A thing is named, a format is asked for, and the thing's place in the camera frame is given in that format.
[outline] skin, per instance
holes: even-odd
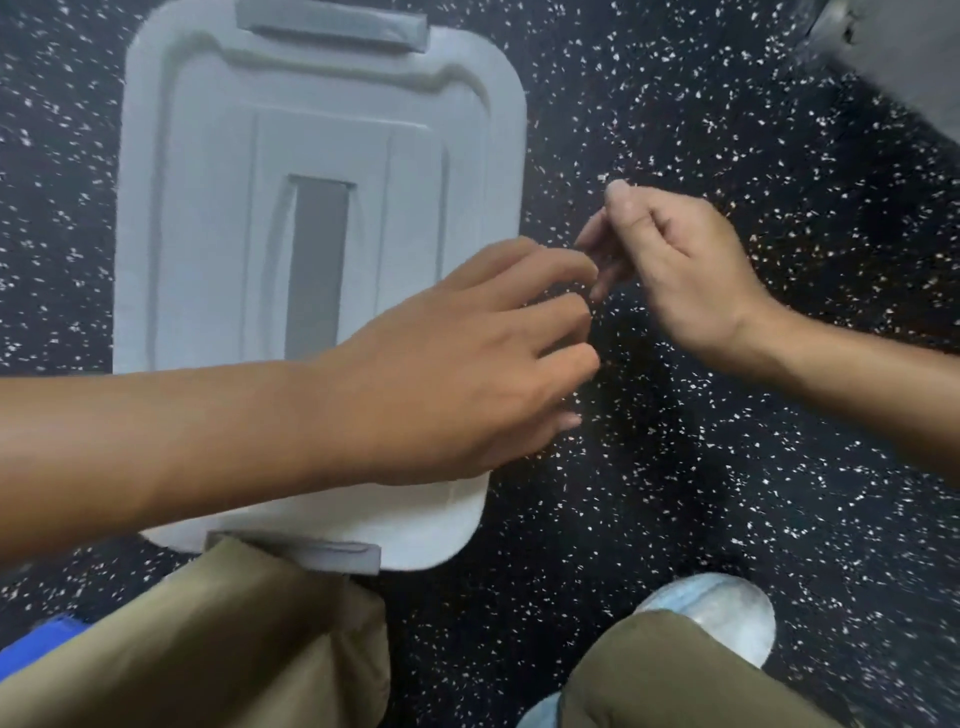
[[[777,303],[710,204],[614,182],[576,251],[490,246],[309,362],[0,379],[0,565],[162,523],[363,482],[468,477],[580,419],[599,359],[578,282],[639,277],[674,340],[960,475],[960,359]]]
[[[468,477],[577,426],[582,253],[519,238],[310,362],[0,380],[0,562],[325,488]]]
[[[639,278],[674,341],[721,371],[782,390],[960,480],[960,357],[829,326],[775,301],[730,222],[705,200],[612,182],[576,247],[602,301]]]

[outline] white plastic lid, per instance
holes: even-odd
[[[137,34],[126,84],[116,374],[321,352],[517,234],[525,98],[473,34],[316,0],[177,0]],[[355,486],[146,535],[199,552],[211,531],[289,534],[426,569],[467,543],[487,483]],[[374,570],[369,553],[338,569]]]

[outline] white sneaker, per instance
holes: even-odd
[[[746,579],[700,573],[678,579],[648,596],[636,612],[666,610],[693,619],[707,634],[754,667],[763,667],[774,648],[777,620],[770,599]],[[556,728],[560,694],[545,697],[516,728]]]

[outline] rectangular slot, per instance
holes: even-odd
[[[336,346],[347,245],[349,186],[296,177],[294,239],[284,358]]]

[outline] khaki pants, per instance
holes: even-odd
[[[224,541],[0,683],[3,728],[374,728],[383,602]],[[563,728],[836,724],[667,612],[624,619],[573,671]]]

